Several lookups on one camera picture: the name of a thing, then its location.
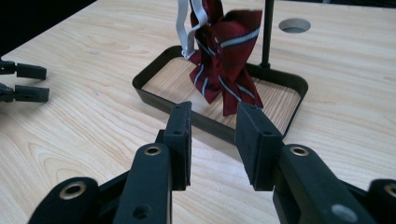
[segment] light wood surface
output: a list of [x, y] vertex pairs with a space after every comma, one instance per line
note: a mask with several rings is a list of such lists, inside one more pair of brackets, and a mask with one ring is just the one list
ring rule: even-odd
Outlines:
[[[262, 1], [222, 1], [260, 8]], [[340, 178], [367, 189], [396, 178], [396, 11], [276, 2], [270, 62], [304, 77], [308, 94], [285, 138], [313, 148]], [[177, 2], [100, 0], [3, 57], [48, 69], [46, 104], [0, 104], [0, 223], [25, 223], [58, 183], [99, 184], [130, 168], [168, 115], [144, 104], [131, 82], [178, 45]], [[277, 25], [303, 18], [292, 35]], [[249, 61], [261, 59], [259, 41]], [[191, 186], [173, 197], [174, 223], [278, 223], [271, 192], [255, 192], [236, 148], [193, 130]]]

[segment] black tray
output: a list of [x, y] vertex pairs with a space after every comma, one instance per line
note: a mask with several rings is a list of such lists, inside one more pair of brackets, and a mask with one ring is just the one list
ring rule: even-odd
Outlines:
[[[159, 95], [143, 90], [143, 87], [154, 76], [156, 76], [161, 71], [161, 69], [163, 69], [171, 60], [178, 57], [182, 57], [181, 46], [173, 46], [165, 50], [157, 59], [155, 59], [149, 66], [147, 66], [142, 72], [140, 72], [133, 80], [133, 85], [142, 101], [166, 113], [170, 113], [172, 107], [179, 102], [172, 102], [172, 100], [164, 99]], [[297, 112], [297, 109], [300, 106], [301, 101], [304, 99], [304, 96], [308, 90], [308, 84], [301, 77], [269, 68], [262, 68], [259, 65], [248, 63], [247, 70], [251, 76], [257, 78], [258, 80], [264, 80], [270, 83], [275, 83], [279, 86], [290, 88], [299, 94], [300, 100], [296, 104], [295, 109], [292, 111], [292, 114], [288, 119], [287, 128], [283, 132], [283, 136], [285, 136], [289, 130], [289, 127]], [[221, 122], [208, 118], [195, 111], [192, 111], [191, 113], [191, 123], [195, 127], [202, 129], [205, 132], [211, 133], [218, 138], [234, 144], [235, 129], [230, 126], [224, 125]]]

